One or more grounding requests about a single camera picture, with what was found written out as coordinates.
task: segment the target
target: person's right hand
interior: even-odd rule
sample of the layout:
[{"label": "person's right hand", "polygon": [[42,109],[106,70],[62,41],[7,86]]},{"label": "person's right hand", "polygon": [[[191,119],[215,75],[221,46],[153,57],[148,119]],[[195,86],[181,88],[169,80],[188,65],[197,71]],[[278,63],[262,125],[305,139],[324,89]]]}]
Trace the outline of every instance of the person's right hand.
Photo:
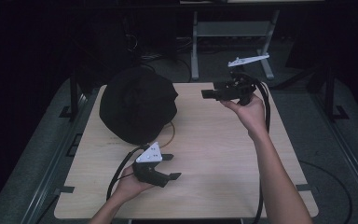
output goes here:
[{"label": "person's right hand", "polygon": [[251,138],[267,131],[264,104],[255,94],[252,94],[248,105],[239,105],[232,101],[220,101],[220,103],[237,114]]}]

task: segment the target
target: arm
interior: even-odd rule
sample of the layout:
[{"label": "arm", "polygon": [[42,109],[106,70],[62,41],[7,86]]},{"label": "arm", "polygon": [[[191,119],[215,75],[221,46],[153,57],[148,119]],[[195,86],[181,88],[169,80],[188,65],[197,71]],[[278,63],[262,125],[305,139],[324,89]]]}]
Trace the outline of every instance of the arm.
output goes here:
[{"label": "arm", "polygon": [[271,223],[312,223],[310,213],[286,173],[267,132],[263,101],[253,95],[250,104],[221,102],[233,110],[255,143],[261,188]]},{"label": "arm", "polygon": [[110,224],[121,205],[135,198],[141,192],[154,187],[153,185],[138,181],[132,173],[132,166],[124,169],[116,190],[94,217],[92,217],[89,224]]}]

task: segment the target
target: black object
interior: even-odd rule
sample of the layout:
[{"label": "black object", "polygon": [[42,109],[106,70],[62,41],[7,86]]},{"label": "black object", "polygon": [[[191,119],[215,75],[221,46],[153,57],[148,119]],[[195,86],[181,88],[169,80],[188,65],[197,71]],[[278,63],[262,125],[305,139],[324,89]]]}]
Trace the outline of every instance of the black object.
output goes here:
[{"label": "black object", "polygon": [[167,78],[142,67],[127,69],[107,84],[100,117],[122,140],[144,145],[156,139],[164,125],[174,118],[177,96]]},{"label": "black object", "polygon": [[[161,154],[163,161],[170,161],[173,154]],[[134,162],[132,164],[133,174],[141,182],[146,182],[151,185],[160,186],[162,188],[167,185],[168,181],[179,178],[181,173],[171,173],[165,175],[155,170],[159,162]]]},{"label": "black object", "polygon": [[214,90],[201,91],[204,99],[228,101],[240,99],[240,105],[247,105],[255,91],[256,80],[244,73],[231,73],[232,80],[227,82],[214,82]]}]

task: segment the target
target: metal stand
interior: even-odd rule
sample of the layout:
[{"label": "metal stand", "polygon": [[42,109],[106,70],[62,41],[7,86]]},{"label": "metal stand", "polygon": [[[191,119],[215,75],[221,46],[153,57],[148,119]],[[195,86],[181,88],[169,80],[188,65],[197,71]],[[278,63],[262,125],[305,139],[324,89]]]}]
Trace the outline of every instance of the metal stand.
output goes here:
[{"label": "metal stand", "polygon": [[[198,21],[198,12],[195,11],[193,20],[193,50],[191,52],[191,77],[193,80],[198,80],[200,77],[197,56],[198,36],[264,36],[266,42],[257,53],[260,56],[267,55],[279,12],[279,10],[275,10],[270,21]],[[266,77],[273,79],[274,75],[267,59],[263,59],[260,62]]]}]

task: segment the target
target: light wood tabletop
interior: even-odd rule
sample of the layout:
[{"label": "light wood tabletop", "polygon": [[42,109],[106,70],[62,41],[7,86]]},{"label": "light wood tabletop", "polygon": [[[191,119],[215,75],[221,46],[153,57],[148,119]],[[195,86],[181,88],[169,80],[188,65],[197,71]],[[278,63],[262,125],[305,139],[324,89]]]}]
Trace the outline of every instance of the light wood tabletop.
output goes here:
[{"label": "light wood tabletop", "polygon": [[[255,146],[237,116],[214,99],[202,99],[201,90],[213,83],[174,84],[179,96],[178,112],[172,120],[173,140],[161,149],[171,153],[171,161],[162,161],[156,170],[182,173],[165,188],[154,187],[125,203],[120,218],[237,218],[254,217],[259,197],[259,174]],[[55,208],[57,218],[91,218],[104,204],[109,183],[126,155],[137,146],[128,144],[103,124],[99,117],[101,87],[89,116],[66,187]],[[270,136],[282,163],[295,185],[307,185],[296,153],[274,104],[271,105]],[[168,124],[160,133],[160,146],[173,135]],[[127,165],[133,163],[133,155]],[[310,190],[300,191],[310,214],[318,207]]]}]

